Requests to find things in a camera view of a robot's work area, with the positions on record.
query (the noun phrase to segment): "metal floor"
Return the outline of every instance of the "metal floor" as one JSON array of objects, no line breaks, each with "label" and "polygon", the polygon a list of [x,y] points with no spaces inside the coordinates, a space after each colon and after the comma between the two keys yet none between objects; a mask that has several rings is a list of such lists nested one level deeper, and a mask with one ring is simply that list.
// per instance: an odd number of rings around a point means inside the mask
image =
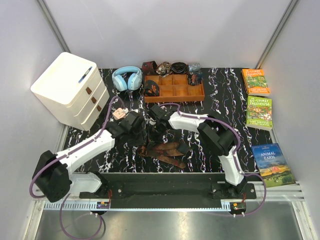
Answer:
[{"label": "metal floor", "polygon": [[[249,202],[249,211],[258,203]],[[84,211],[63,211],[63,225],[69,234],[88,238],[99,220]],[[208,212],[115,212],[103,215],[105,231],[100,240],[302,240],[290,202],[266,202],[256,214],[219,217]],[[67,240],[59,224],[59,211],[43,211],[36,240]]]}]

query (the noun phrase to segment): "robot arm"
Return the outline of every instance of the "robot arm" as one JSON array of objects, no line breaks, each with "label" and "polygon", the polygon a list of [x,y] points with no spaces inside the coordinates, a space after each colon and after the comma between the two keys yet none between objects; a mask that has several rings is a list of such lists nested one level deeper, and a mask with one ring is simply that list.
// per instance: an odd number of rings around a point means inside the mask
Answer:
[{"label": "robot arm", "polygon": [[49,150],[44,152],[40,156],[32,178],[52,161],[62,159],[46,169],[36,179],[35,184],[52,203],[62,199],[68,192],[73,194],[89,192],[105,196],[108,183],[98,172],[74,173],[74,171],[98,154],[112,149],[116,143],[127,142],[131,146],[144,143],[143,134],[137,134],[137,131],[142,129],[143,122],[142,116],[131,111],[124,119],[108,123],[102,132],[99,130],[71,148],[56,154]]},{"label": "robot arm", "polygon": [[[219,115],[197,115],[183,112],[167,112],[158,105],[154,105],[148,112],[156,124],[150,129],[151,137],[162,135],[168,129],[188,130],[199,134],[201,143],[218,155],[225,172],[225,180],[233,186],[239,186],[244,176],[239,173],[234,160],[233,151],[236,148],[235,135],[225,126],[205,118],[219,119]],[[240,166],[238,155],[235,159]]]}]

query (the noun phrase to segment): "headphone ear cup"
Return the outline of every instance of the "headphone ear cup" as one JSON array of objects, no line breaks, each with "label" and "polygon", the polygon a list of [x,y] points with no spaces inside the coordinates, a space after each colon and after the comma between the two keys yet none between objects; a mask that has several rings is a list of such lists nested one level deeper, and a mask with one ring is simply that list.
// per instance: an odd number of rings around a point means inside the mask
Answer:
[{"label": "headphone ear cup", "polygon": [[136,81],[135,76],[136,76],[136,74],[132,73],[131,76],[128,79],[128,89],[129,90],[136,90],[135,89],[135,81]]},{"label": "headphone ear cup", "polygon": [[136,82],[136,89],[140,88],[142,84],[142,76],[137,76],[137,79],[135,82]]},{"label": "headphone ear cup", "polygon": [[125,80],[122,76],[120,76],[120,75],[115,76],[112,81],[113,81],[115,88],[118,89],[120,92],[128,89],[127,83],[125,82]]}]

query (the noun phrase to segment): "animal farm book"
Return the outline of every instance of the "animal farm book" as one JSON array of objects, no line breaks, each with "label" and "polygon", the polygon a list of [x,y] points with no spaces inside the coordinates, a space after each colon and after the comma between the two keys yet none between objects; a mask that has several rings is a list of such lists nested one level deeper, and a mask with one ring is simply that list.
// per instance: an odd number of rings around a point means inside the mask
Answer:
[{"label": "animal farm book", "polygon": [[249,96],[269,96],[270,89],[262,69],[242,69],[242,75]]},{"label": "animal farm book", "polygon": [[296,183],[278,143],[252,146],[251,148],[267,188]]},{"label": "animal farm book", "polygon": [[270,131],[272,129],[272,99],[248,96],[245,125]]}]

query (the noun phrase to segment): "wooden tray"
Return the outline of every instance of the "wooden tray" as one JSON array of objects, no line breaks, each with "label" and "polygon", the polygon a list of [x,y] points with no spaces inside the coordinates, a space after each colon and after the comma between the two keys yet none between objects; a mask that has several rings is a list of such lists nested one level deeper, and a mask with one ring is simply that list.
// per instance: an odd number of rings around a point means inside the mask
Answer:
[{"label": "wooden tray", "polygon": [[160,96],[144,96],[146,103],[198,102],[205,99],[203,83],[189,85],[186,74],[172,74],[166,77],[147,75],[144,81],[153,80],[159,85]]}]

